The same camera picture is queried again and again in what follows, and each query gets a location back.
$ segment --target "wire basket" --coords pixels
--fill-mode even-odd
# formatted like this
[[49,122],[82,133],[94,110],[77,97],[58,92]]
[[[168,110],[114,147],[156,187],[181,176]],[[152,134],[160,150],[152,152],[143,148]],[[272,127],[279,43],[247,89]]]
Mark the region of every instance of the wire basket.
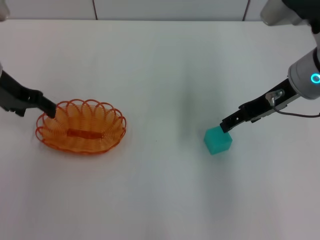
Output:
[[126,127],[126,118],[111,104],[73,99],[57,104],[54,119],[45,113],[39,116],[35,135],[50,148],[93,155],[117,146]]

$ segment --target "green cube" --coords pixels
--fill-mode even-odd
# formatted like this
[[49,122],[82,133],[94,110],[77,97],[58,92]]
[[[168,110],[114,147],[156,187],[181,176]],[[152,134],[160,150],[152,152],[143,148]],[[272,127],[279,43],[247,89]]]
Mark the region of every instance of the green cube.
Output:
[[205,132],[204,142],[211,155],[221,153],[230,148],[232,138],[228,132],[224,133],[220,126]]

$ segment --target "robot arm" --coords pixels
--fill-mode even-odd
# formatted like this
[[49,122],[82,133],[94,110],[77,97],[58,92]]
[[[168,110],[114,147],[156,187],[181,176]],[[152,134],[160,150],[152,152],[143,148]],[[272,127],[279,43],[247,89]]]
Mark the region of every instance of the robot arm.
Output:
[[[5,21],[10,12],[5,0],[0,0],[0,21]],[[50,118],[56,115],[56,104],[44,97],[38,90],[32,90],[20,85],[8,75],[0,64],[0,107],[5,111],[15,112],[23,117],[26,109],[39,108]]]
[[269,26],[307,23],[317,48],[295,62],[288,70],[287,79],[255,100],[242,104],[239,110],[222,120],[227,133],[243,122],[256,122],[284,109],[299,97],[314,100],[320,97],[320,1],[318,0],[269,0],[261,12],[263,22]]

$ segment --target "blue led ring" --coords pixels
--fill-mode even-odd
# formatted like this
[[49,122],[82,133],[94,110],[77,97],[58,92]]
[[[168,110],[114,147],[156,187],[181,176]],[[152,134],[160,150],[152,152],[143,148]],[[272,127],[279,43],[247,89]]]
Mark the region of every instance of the blue led ring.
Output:
[[312,74],[311,82],[313,82],[314,84],[320,84],[320,74],[318,73]]

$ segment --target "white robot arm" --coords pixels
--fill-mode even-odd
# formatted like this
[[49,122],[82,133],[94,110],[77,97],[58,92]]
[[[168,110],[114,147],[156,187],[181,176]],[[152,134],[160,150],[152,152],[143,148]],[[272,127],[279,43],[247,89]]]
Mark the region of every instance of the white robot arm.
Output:
[[314,100],[320,97],[320,1],[319,0],[268,0],[261,12],[261,19],[268,26],[283,24],[308,24],[317,47],[292,64],[287,79],[255,100],[222,120],[224,133],[243,122],[256,122],[274,112],[304,118],[318,115],[301,115],[281,112],[288,103],[299,97]]

